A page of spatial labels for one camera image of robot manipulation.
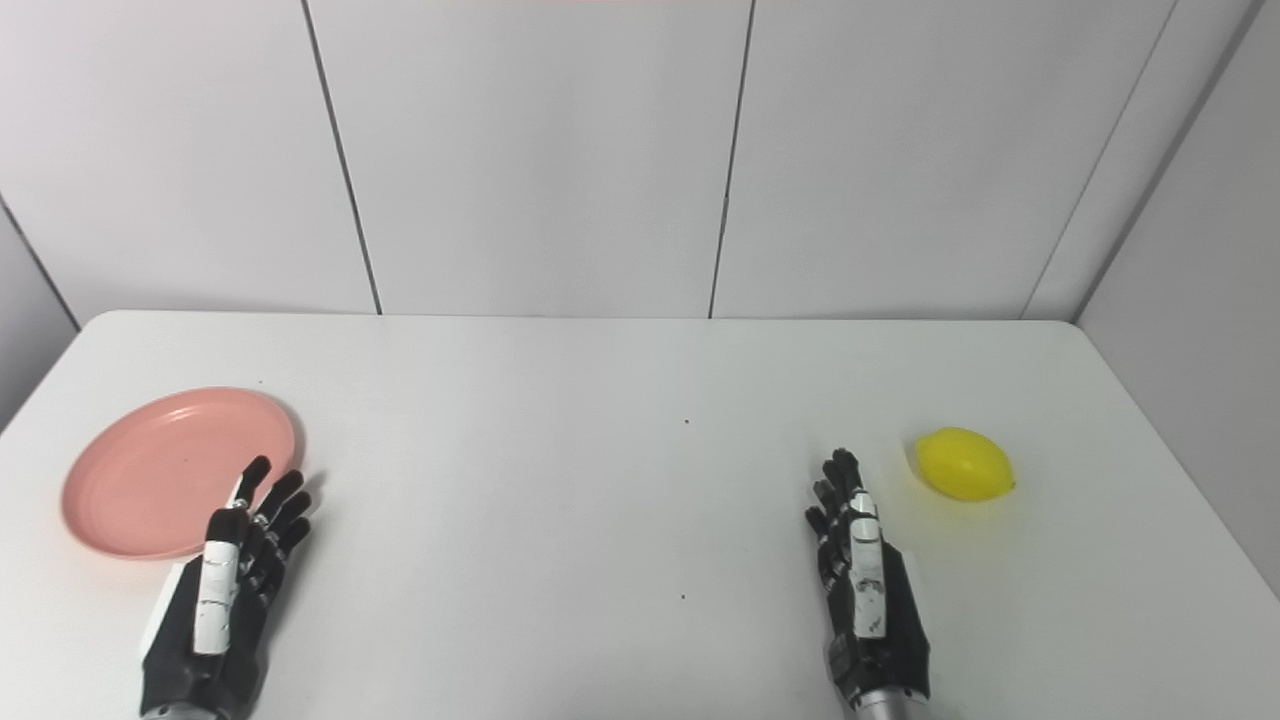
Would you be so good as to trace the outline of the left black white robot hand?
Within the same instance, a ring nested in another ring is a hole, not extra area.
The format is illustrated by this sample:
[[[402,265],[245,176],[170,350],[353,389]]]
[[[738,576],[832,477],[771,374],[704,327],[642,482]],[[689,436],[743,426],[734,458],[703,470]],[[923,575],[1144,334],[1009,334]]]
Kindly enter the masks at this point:
[[[262,643],[288,573],[308,537],[305,475],[268,483],[255,457],[206,525],[198,555],[173,569],[142,657],[142,719],[246,719],[265,678]]]

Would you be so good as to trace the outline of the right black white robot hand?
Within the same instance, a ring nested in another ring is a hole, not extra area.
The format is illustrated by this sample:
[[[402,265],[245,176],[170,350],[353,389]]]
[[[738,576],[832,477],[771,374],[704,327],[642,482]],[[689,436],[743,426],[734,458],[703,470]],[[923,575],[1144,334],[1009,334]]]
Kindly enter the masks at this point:
[[[812,486],[805,511],[832,632],[826,657],[858,719],[929,719],[931,643],[902,553],[854,454],[837,448]]]

